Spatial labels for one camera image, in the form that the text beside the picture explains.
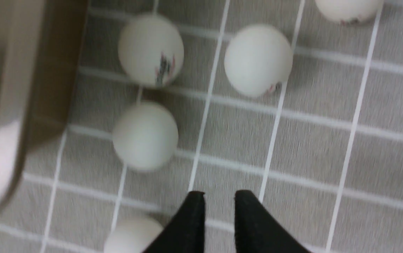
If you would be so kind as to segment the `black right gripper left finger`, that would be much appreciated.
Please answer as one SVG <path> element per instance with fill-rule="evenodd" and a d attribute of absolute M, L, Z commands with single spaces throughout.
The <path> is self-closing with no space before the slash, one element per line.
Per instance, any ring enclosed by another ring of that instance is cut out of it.
<path fill-rule="evenodd" d="M 190 191 L 177 213 L 145 253 L 203 253 L 206 202 L 204 193 Z"/>

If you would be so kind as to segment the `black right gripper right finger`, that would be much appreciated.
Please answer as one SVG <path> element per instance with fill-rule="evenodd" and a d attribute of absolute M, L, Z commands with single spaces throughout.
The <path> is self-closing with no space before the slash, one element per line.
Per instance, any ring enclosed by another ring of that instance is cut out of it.
<path fill-rule="evenodd" d="M 237 253 L 309 253 L 246 189 L 234 196 L 234 241 Z"/>

